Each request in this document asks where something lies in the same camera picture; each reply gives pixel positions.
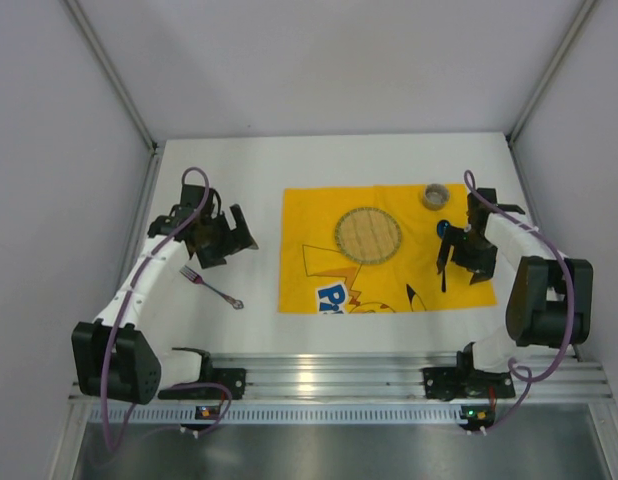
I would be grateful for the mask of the blue metal spoon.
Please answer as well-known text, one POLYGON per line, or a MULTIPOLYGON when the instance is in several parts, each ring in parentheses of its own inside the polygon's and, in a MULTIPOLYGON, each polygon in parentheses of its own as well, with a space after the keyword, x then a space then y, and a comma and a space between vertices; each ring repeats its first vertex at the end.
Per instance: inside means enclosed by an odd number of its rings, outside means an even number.
POLYGON ((448 220, 441 220, 436 226, 436 232, 441 240, 438 257, 436 260, 436 266, 438 274, 441 276, 441 291, 445 293, 447 291, 446 285, 446 265, 449 258, 451 249, 450 237, 447 235, 447 230, 450 227, 448 220))

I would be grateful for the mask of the pink metal fork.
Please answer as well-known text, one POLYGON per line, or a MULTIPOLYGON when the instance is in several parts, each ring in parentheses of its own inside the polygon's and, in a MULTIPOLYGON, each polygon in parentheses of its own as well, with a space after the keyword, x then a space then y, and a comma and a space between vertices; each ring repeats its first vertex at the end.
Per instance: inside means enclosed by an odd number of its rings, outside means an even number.
POLYGON ((207 289, 209 289, 210 291, 212 291, 213 293, 215 293, 216 295, 218 295, 220 298, 222 298, 226 303, 228 303, 229 305, 231 305, 235 310, 241 310, 244 308, 244 303, 237 299, 234 298, 222 291, 220 291, 219 289, 213 287, 212 285, 210 285, 208 282, 206 282, 203 277, 196 272, 195 270, 193 270, 192 268, 190 268, 189 266, 183 266, 180 269, 180 273, 191 283, 195 284, 195 285, 199 285, 199 286, 203 286, 207 289))

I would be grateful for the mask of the small grey ceramic cup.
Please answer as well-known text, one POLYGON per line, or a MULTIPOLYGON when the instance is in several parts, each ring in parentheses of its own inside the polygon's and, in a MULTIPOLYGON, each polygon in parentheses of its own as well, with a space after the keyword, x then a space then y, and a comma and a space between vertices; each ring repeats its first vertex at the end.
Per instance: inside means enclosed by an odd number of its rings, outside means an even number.
POLYGON ((431 183, 425 186, 422 196, 422 203, 425 208, 431 211, 443 209, 450 199, 448 188, 439 183, 431 183))

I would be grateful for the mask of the yellow Pikachu cloth placemat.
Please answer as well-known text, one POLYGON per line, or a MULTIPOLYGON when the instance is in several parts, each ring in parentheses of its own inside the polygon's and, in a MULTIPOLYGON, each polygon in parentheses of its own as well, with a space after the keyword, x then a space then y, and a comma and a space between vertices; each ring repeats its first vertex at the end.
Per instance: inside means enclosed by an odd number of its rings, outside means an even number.
POLYGON ((422 185, 288 189, 283 196, 278 310, 290 314, 429 312, 491 307, 490 282, 470 284, 471 275, 446 268, 441 291, 436 226, 466 223, 466 188, 448 185, 450 199, 439 211, 424 207, 422 185), (360 265, 340 253, 338 220, 359 207, 388 212, 402 230, 396 255, 379 265, 360 265))

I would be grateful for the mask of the round woven bamboo plate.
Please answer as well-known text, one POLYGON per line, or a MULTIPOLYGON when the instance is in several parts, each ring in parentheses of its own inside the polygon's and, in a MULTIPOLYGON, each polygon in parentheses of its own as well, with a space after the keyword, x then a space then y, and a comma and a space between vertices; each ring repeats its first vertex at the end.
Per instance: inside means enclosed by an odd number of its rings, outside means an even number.
POLYGON ((346 212, 334 229, 341 254, 360 265, 379 265, 393 258, 402 244, 402 230, 388 212, 359 207, 346 212))

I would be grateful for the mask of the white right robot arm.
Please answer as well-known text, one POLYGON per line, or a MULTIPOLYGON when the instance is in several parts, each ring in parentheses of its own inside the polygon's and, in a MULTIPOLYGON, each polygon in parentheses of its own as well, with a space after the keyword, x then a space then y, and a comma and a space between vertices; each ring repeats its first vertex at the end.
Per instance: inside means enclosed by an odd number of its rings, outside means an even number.
POLYGON ((568 349, 589 336, 593 266, 560 252, 526 224, 520 206, 498 202, 492 188, 471 187, 467 207, 466 227, 438 226, 438 274, 445 275, 448 263, 454 263, 467 270, 476 285, 492 279, 496 260, 503 257, 515 278, 503 326, 468 344, 460 356, 480 373, 544 381, 568 349))

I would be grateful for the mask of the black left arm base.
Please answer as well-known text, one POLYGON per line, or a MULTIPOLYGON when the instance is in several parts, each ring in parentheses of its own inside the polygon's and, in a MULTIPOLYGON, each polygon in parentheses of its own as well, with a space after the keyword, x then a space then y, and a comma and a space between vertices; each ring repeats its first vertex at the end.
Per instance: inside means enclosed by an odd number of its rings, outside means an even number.
POLYGON ((240 400, 246 388, 243 368, 213 368, 194 383, 175 385, 158 393, 160 400, 240 400))

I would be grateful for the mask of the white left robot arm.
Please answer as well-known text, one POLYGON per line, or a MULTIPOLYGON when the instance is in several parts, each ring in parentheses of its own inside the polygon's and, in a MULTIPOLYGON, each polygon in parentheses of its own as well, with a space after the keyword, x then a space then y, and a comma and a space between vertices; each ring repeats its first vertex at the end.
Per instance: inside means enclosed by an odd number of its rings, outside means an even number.
POLYGON ((174 399, 175 386, 203 388, 218 380, 209 352, 185 339, 200 320, 196 282, 184 267, 225 264, 257 249, 239 205, 227 211, 213 188, 185 184, 180 200, 149 226, 140 256, 122 287, 91 322, 80 322, 71 343, 82 394, 146 405, 174 399))

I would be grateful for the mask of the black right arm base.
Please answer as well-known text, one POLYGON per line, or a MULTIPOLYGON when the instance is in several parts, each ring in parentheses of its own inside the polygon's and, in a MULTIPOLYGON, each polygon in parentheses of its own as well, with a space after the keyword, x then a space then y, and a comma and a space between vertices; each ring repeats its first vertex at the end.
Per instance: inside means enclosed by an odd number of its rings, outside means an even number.
POLYGON ((460 366, 428 367, 422 370, 425 397, 432 400, 514 398, 508 373, 490 373, 460 366))

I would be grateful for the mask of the aluminium mounting rail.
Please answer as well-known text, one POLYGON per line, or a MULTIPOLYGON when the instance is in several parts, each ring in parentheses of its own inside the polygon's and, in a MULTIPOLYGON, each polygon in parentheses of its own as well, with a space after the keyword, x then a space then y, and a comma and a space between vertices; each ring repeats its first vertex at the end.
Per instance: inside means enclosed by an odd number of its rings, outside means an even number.
MULTIPOLYGON (((216 355, 216 368, 246 371, 249 401, 387 400, 422 401, 427 367, 452 366, 453 354, 440 355, 216 355)), ((548 379, 531 387, 532 403, 605 402, 613 394, 603 367, 569 356, 548 379)))

